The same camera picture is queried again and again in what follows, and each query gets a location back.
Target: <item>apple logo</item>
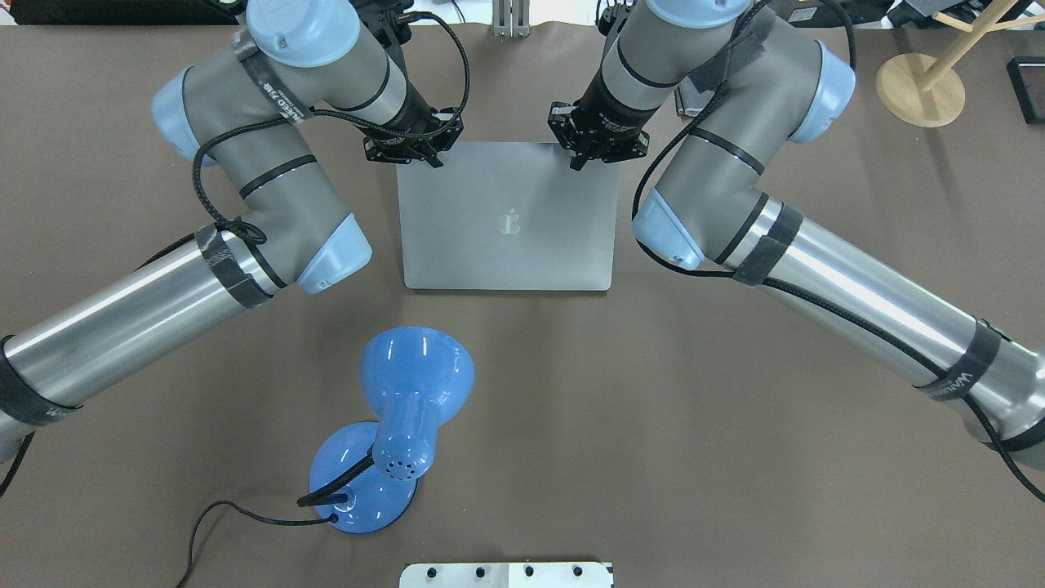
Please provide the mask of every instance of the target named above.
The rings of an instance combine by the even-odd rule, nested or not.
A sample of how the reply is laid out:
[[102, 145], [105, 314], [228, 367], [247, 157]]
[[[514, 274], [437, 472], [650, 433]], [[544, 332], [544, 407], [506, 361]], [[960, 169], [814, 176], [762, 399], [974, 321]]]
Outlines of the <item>apple logo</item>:
[[522, 227], [519, 226], [519, 215], [512, 208], [507, 214], [502, 214], [497, 218], [502, 234], [518, 234]]

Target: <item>wooden stand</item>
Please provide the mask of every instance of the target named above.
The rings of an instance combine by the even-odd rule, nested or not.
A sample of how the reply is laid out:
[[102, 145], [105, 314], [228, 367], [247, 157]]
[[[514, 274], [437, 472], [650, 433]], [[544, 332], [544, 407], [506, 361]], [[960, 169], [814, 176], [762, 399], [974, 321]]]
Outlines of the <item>wooden stand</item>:
[[1021, 24], [1045, 21], [1038, 16], [999, 23], [1016, 0], [994, 0], [972, 24], [936, 13], [933, 19], [962, 31], [937, 60], [922, 53], [904, 53], [882, 64], [875, 89], [885, 108], [905, 122], [918, 126], [943, 126], [961, 114], [966, 88], [954, 64], [984, 34]]

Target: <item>lamp base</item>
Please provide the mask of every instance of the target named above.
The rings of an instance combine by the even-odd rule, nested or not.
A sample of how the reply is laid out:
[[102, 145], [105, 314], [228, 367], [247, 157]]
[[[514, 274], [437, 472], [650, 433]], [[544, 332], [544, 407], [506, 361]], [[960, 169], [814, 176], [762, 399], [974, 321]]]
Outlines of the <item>lamp base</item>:
[[[377, 434], [377, 423], [355, 423], [330, 436], [312, 460], [308, 491], [315, 492], [367, 456]], [[397, 481], [377, 468], [369, 468], [336, 494], [346, 494], [342, 504], [321, 504], [321, 517], [338, 515], [330, 523], [338, 531], [366, 534], [382, 530], [398, 519], [414, 499], [417, 480]]]
[[954, 70], [931, 89], [922, 91], [918, 80], [936, 57], [904, 53], [882, 64], [875, 76], [875, 89], [885, 108], [904, 122], [915, 126], [943, 126], [961, 114], [966, 105], [966, 87]]

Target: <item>light blue joint cap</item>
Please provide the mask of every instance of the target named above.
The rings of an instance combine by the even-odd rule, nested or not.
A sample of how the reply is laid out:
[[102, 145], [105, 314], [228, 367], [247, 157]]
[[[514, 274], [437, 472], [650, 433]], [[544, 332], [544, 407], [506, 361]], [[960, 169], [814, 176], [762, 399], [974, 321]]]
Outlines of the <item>light blue joint cap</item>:
[[643, 244], [682, 268], [695, 269], [704, 260], [703, 251], [656, 188], [638, 209], [631, 230]]
[[258, 48], [293, 67], [340, 60], [359, 38], [359, 16], [348, 0], [251, 0], [247, 27]]
[[684, 28], [714, 28], [739, 17], [750, 0], [646, 0], [665, 22]]
[[[160, 128], [160, 134], [168, 143], [175, 146], [179, 155], [192, 161], [195, 151], [200, 150], [200, 141], [192, 134], [189, 117], [185, 114], [185, 68], [153, 96], [153, 120]], [[216, 165], [209, 155], [203, 158], [204, 165]]]
[[308, 261], [298, 276], [298, 285], [309, 293], [319, 293], [366, 265], [372, 253], [355, 214], [349, 214]]
[[856, 89], [856, 73], [845, 62], [820, 43], [820, 80], [816, 84], [813, 103], [806, 113], [806, 119], [788, 139], [795, 143], [808, 143], [819, 137], [841, 115]]

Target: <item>robotic arm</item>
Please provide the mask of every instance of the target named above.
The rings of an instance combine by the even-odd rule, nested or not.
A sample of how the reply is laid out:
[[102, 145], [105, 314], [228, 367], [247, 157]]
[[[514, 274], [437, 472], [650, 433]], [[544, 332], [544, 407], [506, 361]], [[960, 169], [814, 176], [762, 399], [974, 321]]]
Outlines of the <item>robotic arm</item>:
[[[1040, 353], [756, 187], [784, 142], [816, 138], [855, 85], [838, 57], [759, 11], [764, 4], [637, 2], [623, 28], [614, 27], [620, 36], [584, 96], [552, 107], [550, 123], [575, 154], [574, 167], [635, 152], [621, 145], [640, 140], [672, 87], [697, 70], [719, 95], [636, 211], [638, 241], [676, 271], [727, 275], [766, 291], [956, 410], [978, 441], [1045, 469]], [[729, 271], [697, 271], [705, 258]]]
[[[254, 0], [246, 22], [230, 48], [160, 90], [153, 113], [184, 157], [220, 163], [249, 211], [228, 220], [209, 208], [217, 222], [3, 338], [0, 463], [34, 429], [288, 283], [316, 293], [367, 263], [371, 249], [355, 216], [296, 123], [343, 116], [364, 126], [369, 159], [434, 166], [461, 133], [460, 112], [432, 109], [349, 2]], [[336, 111], [310, 108], [319, 101]]]

